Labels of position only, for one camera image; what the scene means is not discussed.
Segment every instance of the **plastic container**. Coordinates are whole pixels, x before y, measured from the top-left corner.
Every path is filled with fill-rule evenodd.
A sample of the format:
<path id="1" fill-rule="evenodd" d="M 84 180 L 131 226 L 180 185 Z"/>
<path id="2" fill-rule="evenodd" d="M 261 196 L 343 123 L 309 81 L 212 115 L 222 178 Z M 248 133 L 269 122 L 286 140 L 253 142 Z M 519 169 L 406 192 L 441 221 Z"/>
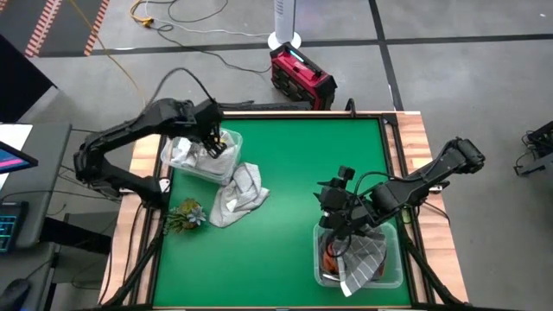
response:
<path id="1" fill-rule="evenodd" d="M 388 223 L 380 226 L 382 232 L 386 236 L 386 259 L 384 266 L 384 273 L 377 281 L 370 281 L 363 285 L 364 289 L 395 289 L 399 287 L 404 281 L 404 271 L 401 265 L 401 256 L 399 252 L 399 241 L 397 238 L 397 231 Z M 319 236 L 329 231 L 319 225 L 315 225 L 313 230 L 314 240 L 314 261 L 315 261 L 315 280 L 319 285 L 324 287 L 339 287 L 340 283 L 329 280 L 321 276 L 319 271 Z"/>
<path id="2" fill-rule="evenodd" d="M 232 173 L 234 173 L 234 170 L 238 165 L 238 161 L 240 161 L 240 150 L 242 149 L 242 136 L 240 135 L 240 133 L 232 130 L 221 129 L 221 132 L 222 131 L 228 132 L 228 134 L 232 137 L 232 140 L 234 141 L 236 146 L 236 151 L 234 152 L 234 155 L 233 155 L 234 156 L 233 162 L 232 162 L 233 165 L 229 167 L 229 169 L 222 175 L 217 175 L 202 169 L 197 169 L 193 166 L 189 166 L 179 162 L 172 162 L 171 153 L 173 152 L 173 148 L 175 146 L 178 146 L 179 141 L 182 139 L 181 137 L 176 137 L 172 140 L 167 141 L 165 143 L 165 147 L 163 148 L 162 154 L 160 157 L 165 164 L 173 168 L 178 168 L 186 175 L 197 176 L 206 181 L 211 181 L 223 186 L 228 185 L 228 183 L 231 182 Z"/>

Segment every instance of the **monitor screen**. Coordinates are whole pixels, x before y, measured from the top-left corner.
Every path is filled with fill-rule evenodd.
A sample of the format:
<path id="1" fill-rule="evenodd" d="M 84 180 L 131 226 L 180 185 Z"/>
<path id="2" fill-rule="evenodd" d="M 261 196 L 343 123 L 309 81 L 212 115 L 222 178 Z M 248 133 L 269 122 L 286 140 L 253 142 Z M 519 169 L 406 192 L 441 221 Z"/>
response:
<path id="1" fill-rule="evenodd" d="M 36 166 L 38 161 L 0 142 L 0 174 Z"/>

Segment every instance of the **gray floor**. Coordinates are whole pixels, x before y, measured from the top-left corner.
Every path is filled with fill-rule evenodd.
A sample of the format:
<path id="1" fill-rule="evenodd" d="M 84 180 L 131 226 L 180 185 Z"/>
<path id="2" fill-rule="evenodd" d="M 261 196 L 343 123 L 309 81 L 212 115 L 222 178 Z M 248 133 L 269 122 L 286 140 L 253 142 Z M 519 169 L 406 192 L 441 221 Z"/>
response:
<path id="1" fill-rule="evenodd" d="M 194 7 L 182 2 L 175 13 L 193 18 L 218 7 L 211 0 Z M 269 32 L 272 1 L 231 1 L 228 11 L 191 29 L 225 28 Z M 100 35 L 108 48 L 168 46 L 152 31 L 139 28 L 126 15 L 127 3 L 111 2 Z M 547 0 L 378 0 L 387 38 L 459 35 L 553 33 L 553 3 Z M 149 12 L 164 16 L 155 8 Z M 374 38 L 367 1 L 299 1 L 298 29 L 307 39 Z M 237 35 L 197 35 L 184 31 L 171 37 L 187 44 L 261 41 Z M 304 48 L 339 85 L 334 109 L 355 98 L 363 110 L 393 110 L 378 47 Z M 553 203 L 550 185 L 540 174 L 515 176 L 514 159 L 524 152 L 520 137 L 553 115 L 553 42 L 519 41 L 391 46 L 391 58 L 405 110 L 422 111 L 434 152 L 455 136 L 472 139 L 487 156 L 476 175 L 455 176 L 444 194 L 454 242 L 471 303 L 496 308 L 550 310 L 553 296 Z M 221 52 L 230 62 L 256 69 L 268 65 L 268 51 Z M 269 75 L 224 67 L 212 56 L 197 53 L 137 54 L 117 57 L 151 94 L 171 68 L 185 66 L 221 101 L 282 101 Z M 131 118 L 141 100 L 129 81 L 102 56 L 33 59 L 63 91 L 36 121 L 73 121 L 75 127 L 102 130 Z M 204 98 L 184 75 L 170 80 L 161 96 Z M 72 135 L 66 163 L 83 138 Z M 111 159 L 129 165 L 130 147 Z M 72 184 L 60 184 L 80 190 Z M 110 202 L 54 198 L 71 213 L 109 212 Z M 68 299 L 59 290 L 57 306 L 91 306 L 97 292 Z"/>

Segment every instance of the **red portable battery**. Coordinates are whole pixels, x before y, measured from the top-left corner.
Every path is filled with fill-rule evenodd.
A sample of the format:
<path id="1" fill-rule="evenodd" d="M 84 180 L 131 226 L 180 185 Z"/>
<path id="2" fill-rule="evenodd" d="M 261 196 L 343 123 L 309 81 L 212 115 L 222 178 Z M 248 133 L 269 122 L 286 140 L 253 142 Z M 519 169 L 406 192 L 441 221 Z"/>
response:
<path id="1" fill-rule="evenodd" d="M 271 81 L 292 101 L 308 101 L 311 110 L 330 110 L 336 82 L 289 43 L 270 52 Z"/>

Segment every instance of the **green table surface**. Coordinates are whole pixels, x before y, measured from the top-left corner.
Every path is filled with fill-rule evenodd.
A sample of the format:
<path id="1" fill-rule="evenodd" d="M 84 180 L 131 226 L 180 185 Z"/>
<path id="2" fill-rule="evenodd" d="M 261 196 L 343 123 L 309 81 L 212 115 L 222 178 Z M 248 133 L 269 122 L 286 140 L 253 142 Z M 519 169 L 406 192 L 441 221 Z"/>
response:
<path id="1" fill-rule="evenodd" d="M 244 138 L 241 162 L 259 166 L 270 197 L 221 229 L 209 223 L 163 240 L 156 307 L 408 306 L 406 281 L 346 298 L 314 277 L 313 229 L 321 209 L 317 181 L 340 165 L 386 171 L 376 119 L 226 120 Z M 383 177 L 365 178 L 369 187 Z M 354 182 L 348 188 L 352 190 Z M 209 214 L 219 185 L 175 170 L 169 208 L 194 198 Z"/>

